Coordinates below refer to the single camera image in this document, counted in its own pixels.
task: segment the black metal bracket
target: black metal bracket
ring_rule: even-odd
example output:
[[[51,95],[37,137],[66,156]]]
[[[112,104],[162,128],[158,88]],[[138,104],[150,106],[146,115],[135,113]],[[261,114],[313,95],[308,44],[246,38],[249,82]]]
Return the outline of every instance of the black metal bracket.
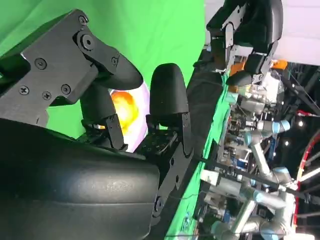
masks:
[[[147,115],[148,135],[136,149],[160,171],[159,189],[151,225],[160,221],[160,214],[174,188],[179,189],[194,150],[191,143],[190,114],[167,116]],[[159,129],[160,124],[168,127]]]
[[[221,7],[206,25],[210,32],[210,46],[217,72],[226,73],[235,61],[234,32],[246,13],[247,3]]]
[[[0,118],[45,127],[49,106],[74,104],[93,81],[116,90],[143,83],[133,64],[96,38],[88,22],[76,9],[45,23],[0,58]]]

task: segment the green backdrop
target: green backdrop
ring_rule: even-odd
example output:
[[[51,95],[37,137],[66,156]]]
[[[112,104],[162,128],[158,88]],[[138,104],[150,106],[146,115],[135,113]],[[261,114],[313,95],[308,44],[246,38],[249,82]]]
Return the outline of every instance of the green backdrop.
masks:
[[[89,17],[93,34],[132,61],[147,85],[154,69],[163,63],[179,65],[188,84],[205,42],[204,6],[204,0],[6,0],[0,6],[0,55],[43,23],[77,8]],[[219,140],[220,124],[228,108],[224,94],[219,102],[207,147],[213,139]],[[83,133],[79,103],[51,107],[48,112],[48,128],[74,138]],[[184,197],[199,192],[203,167],[198,166]],[[196,196],[181,200],[168,234],[181,231],[185,215],[193,213],[196,200]],[[194,224],[184,231],[191,233]]]

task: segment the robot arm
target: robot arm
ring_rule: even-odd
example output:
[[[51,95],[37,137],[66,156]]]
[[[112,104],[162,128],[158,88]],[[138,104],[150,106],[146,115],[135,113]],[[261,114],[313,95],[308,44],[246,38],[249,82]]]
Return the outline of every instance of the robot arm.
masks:
[[[138,88],[143,78],[87,22],[74,10],[0,58],[3,238],[144,239],[193,157],[186,86],[173,63],[153,73],[147,136],[135,153],[122,151],[109,89]],[[49,106],[79,99],[83,136],[43,128]]]
[[[222,74],[234,63],[238,46],[251,46],[244,70],[227,80],[243,86],[260,82],[267,74],[283,30],[281,0],[226,0],[207,24],[216,71]]]

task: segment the black mount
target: black mount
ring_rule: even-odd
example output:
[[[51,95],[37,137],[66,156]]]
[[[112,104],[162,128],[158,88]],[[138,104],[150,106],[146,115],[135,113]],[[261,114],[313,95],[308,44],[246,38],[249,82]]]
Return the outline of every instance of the black mount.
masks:
[[[227,0],[206,26],[216,72],[228,73],[238,46],[253,47],[244,70],[228,85],[250,85],[267,74],[283,30],[281,0]]]

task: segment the black plastic cover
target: black plastic cover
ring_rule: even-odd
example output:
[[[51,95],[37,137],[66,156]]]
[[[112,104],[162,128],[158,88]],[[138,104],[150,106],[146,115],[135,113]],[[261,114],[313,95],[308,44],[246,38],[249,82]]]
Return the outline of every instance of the black plastic cover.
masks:
[[[0,131],[0,239],[148,235],[159,170],[143,156],[6,119],[0,119]]]
[[[189,112],[184,76],[178,65],[161,64],[153,72],[150,86],[150,114]]]

